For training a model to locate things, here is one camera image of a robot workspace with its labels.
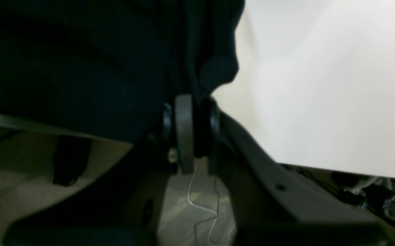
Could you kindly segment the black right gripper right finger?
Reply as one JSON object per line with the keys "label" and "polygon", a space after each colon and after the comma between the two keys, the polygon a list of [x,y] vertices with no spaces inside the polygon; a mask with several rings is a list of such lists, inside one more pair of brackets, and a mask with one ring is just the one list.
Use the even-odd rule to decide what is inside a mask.
{"label": "black right gripper right finger", "polygon": [[209,173],[229,191],[237,223],[234,246],[389,245],[376,219],[274,162],[214,99],[209,121]]}

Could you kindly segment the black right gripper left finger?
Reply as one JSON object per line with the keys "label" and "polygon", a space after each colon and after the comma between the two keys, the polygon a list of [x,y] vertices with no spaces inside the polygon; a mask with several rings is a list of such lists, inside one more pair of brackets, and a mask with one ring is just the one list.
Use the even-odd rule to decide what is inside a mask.
{"label": "black right gripper left finger", "polygon": [[4,246],[155,246],[163,196],[193,172],[193,98],[166,104],[162,120],[94,182],[10,225]]}

